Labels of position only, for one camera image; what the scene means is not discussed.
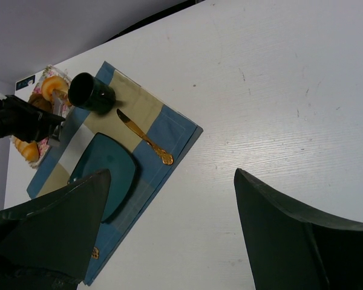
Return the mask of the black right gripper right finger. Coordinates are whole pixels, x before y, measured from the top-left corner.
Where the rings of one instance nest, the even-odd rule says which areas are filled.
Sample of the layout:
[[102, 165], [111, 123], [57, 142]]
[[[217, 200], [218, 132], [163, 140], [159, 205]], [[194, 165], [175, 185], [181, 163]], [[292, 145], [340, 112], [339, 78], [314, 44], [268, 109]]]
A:
[[257, 289], [363, 289], [363, 222], [311, 207], [242, 169], [234, 186]]

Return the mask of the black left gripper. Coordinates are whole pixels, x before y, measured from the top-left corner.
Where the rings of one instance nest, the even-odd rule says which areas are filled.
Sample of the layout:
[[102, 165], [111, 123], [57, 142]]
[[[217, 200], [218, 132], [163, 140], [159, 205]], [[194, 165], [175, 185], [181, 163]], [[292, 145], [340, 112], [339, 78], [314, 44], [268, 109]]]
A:
[[14, 95], [0, 99], [0, 139], [12, 135], [28, 143], [40, 142], [64, 121], [64, 117], [45, 112]]

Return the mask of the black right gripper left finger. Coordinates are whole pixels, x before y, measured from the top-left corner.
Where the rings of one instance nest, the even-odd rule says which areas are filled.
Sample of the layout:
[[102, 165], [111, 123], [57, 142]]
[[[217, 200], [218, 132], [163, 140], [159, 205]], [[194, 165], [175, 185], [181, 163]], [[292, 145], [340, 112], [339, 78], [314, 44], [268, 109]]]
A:
[[0, 211], [0, 289], [76, 289], [111, 184], [108, 169]]

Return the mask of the metal tongs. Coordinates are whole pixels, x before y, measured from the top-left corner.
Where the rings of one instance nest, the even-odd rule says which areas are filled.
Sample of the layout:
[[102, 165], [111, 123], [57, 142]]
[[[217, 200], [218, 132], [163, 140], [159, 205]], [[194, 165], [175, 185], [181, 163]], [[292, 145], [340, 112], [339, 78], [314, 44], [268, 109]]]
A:
[[[54, 108], [53, 108], [53, 114], [58, 115], [60, 117], [63, 116], [63, 110], [65, 105], [65, 99], [64, 97], [66, 94], [60, 90], [54, 89], [52, 92], [52, 97], [54, 100]], [[51, 136], [49, 137], [48, 144], [53, 147], [58, 147], [60, 145], [60, 138], [61, 138], [61, 132], [62, 132], [62, 123], [57, 125]]]

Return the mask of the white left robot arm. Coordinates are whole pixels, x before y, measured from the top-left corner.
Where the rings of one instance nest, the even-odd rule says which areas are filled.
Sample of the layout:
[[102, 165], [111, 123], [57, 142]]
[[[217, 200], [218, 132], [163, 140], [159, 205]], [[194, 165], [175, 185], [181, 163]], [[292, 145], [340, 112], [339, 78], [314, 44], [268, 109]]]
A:
[[45, 112], [14, 95], [0, 99], [0, 138], [15, 136], [25, 142], [49, 137], [65, 119]]

